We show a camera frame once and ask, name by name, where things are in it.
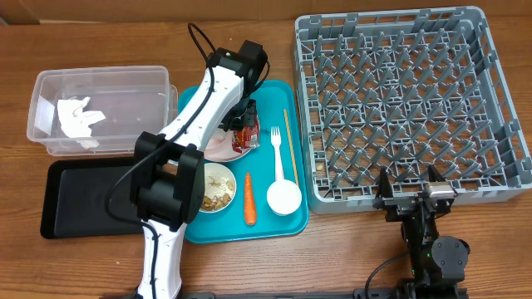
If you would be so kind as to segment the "red snack wrapper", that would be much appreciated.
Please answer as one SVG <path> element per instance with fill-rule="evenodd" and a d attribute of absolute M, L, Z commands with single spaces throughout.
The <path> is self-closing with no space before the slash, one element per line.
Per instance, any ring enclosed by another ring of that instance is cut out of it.
<path fill-rule="evenodd" d="M 237 153 L 256 149 L 259 144 L 260 125 L 256 118 L 253 126 L 245 126 L 242 130 L 235 130 L 232 137 L 232 149 Z"/>

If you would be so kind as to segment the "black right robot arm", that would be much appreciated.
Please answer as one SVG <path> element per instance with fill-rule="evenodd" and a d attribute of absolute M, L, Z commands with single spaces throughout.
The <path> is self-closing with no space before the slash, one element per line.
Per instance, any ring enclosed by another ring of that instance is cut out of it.
<path fill-rule="evenodd" d="M 457 192 L 435 166 L 430 165 L 427 172 L 428 182 L 423 190 L 402 199 L 394 195 L 387 169 L 380 169 L 373 207 L 384 210 L 388 222 L 401 223 L 401 236 L 407 250 L 385 261 L 370 274 L 364 287 L 366 298 L 374 294 L 396 299 L 469 297 L 467 290 L 458 287 L 458 283 L 465 280 L 470 246 L 462 239 L 441 236 L 436 226 L 436 220 L 451 211 Z M 401 279 L 390 289 L 370 288 L 378 272 L 404 256 L 410 258 L 412 278 Z"/>

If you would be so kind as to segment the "white tissue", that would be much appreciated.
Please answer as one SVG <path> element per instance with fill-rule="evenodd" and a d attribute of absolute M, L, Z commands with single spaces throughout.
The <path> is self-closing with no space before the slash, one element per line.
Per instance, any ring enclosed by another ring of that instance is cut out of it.
<path fill-rule="evenodd" d="M 75 139 L 86 150 L 100 145 L 96 140 L 89 140 L 92 134 L 90 126 L 106 118 L 100 110 L 84 111 L 90 100 L 91 97 L 86 96 L 82 100 L 72 97 L 57 102 L 57 114 L 63 133 L 66 137 Z"/>

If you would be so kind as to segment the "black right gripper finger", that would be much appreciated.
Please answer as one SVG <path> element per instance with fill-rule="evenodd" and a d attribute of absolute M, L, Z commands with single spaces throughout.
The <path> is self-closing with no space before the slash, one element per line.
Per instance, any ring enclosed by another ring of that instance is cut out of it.
<path fill-rule="evenodd" d="M 429 182 L 445 182 L 446 179 L 440 174 L 437 168 L 430 164 L 427 168 L 428 181 Z"/>
<path fill-rule="evenodd" d="M 377 198 L 392 198 L 393 197 L 393 188 L 390 184 L 387 168 L 382 166 L 379 172 L 379 179 L 377 182 Z"/>

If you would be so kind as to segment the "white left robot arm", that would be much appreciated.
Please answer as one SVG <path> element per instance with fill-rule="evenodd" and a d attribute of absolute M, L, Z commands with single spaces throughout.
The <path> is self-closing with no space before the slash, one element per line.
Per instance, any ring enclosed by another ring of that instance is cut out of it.
<path fill-rule="evenodd" d="M 262 45 L 244 41 L 237 52 L 224 48 L 208 56 L 200 87 L 159 134 L 142 133 L 135 143 L 130 199 L 143 226 L 145 257 L 136 298 L 177 298 L 186 226 L 204 197 L 204 152 L 217 129 L 254 125 L 251 94 L 269 69 Z"/>

